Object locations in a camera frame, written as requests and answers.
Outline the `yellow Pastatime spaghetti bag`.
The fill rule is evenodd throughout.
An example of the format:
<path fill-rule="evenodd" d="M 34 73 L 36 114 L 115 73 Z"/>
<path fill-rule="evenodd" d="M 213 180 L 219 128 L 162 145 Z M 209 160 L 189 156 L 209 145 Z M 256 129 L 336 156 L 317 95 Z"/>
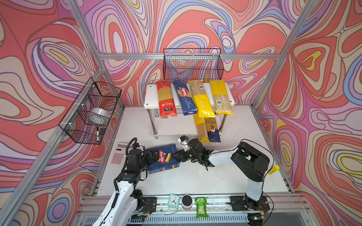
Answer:
<path fill-rule="evenodd" d="M 210 140 L 208 138 L 207 128 L 206 128 L 206 121 L 204 118 L 200 118 L 199 115 L 194 114 L 195 125 L 197 127 L 199 141 L 201 143 L 209 143 Z"/>

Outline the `blue Ankara spaghetti bag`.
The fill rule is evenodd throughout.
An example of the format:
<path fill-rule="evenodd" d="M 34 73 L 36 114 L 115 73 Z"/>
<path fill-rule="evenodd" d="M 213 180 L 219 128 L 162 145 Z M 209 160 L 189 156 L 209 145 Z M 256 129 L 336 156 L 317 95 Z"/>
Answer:
<path fill-rule="evenodd" d="M 209 142 L 221 143 L 216 118 L 206 118 L 205 122 Z"/>

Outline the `red spaghetti bag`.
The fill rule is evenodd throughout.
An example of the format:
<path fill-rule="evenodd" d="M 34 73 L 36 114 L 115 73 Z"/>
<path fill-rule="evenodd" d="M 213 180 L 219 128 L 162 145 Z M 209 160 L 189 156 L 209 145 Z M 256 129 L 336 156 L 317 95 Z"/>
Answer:
<path fill-rule="evenodd" d="M 161 118 L 177 117 L 177 112 L 173 100 L 171 84 L 168 81 L 156 82 L 159 111 Z"/>

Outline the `blue Barilla rigatoni box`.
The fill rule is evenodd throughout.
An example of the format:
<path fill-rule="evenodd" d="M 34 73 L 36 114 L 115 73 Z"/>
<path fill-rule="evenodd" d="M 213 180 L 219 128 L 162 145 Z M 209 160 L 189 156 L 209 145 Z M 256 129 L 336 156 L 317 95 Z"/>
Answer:
<path fill-rule="evenodd" d="M 146 168 L 149 174 L 175 169 L 180 166 L 180 163 L 172 157 L 172 154 L 177 152 L 176 144 L 146 149 L 146 153 L 150 153 L 151 151 L 157 152 L 158 161 Z"/>

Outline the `clear yellow spaghetti bag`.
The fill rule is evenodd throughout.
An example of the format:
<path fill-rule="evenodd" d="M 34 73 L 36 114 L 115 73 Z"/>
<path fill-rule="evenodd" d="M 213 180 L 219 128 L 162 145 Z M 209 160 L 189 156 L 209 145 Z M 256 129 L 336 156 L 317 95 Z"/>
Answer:
<path fill-rule="evenodd" d="M 233 115 L 232 106 L 224 80 L 210 81 L 211 90 L 215 102 L 216 113 Z"/>

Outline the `blue Barilla spaghetti box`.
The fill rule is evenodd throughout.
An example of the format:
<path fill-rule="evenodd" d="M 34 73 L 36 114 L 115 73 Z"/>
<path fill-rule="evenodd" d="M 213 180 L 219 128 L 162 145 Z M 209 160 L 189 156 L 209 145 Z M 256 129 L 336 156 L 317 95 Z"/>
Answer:
<path fill-rule="evenodd" d="M 183 111 L 183 115 L 195 115 L 198 110 L 194 104 L 191 93 L 183 80 L 175 80 L 173 81 L 173 86 L 176 90 L 176 94 L 178 100 L 180 102 L 180 106 Z"/>

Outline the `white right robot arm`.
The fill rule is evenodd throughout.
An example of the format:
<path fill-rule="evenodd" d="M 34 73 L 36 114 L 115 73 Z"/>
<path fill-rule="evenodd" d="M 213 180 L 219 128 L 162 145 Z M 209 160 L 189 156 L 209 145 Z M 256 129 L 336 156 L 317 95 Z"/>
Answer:
<path fill-rule="evenodd" d="M 205 168 L 224 164 L 235 164 L 248 178 L 246 201 L 259 202 L 263 194 L 265 175 L 269 171 L 270 158 L 253 147 L 252 141 L 242 139 L 240 143 L 227 150 L 208 150 L 198 139 L 188 140 L 186 136 L 178 139 L 182 150 L 172 154 L 180 163 L 191 161 Z"/>

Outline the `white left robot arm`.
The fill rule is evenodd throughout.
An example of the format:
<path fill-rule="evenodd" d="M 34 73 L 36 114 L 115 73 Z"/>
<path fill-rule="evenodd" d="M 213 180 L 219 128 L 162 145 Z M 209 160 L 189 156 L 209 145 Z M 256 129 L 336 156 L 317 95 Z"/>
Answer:
<path fill-rule="evenodd" d="M 93 223 L 94 226 L 125 226 L 136 210 L 143 206 L 143 193 L 136 189 L 141 173 L 158 162 L 158 151 L 146 153 L 140 149 L 126 151 L 126 159 L 121 173 L 114 179 L 114 193 L 105 209 Z"/>

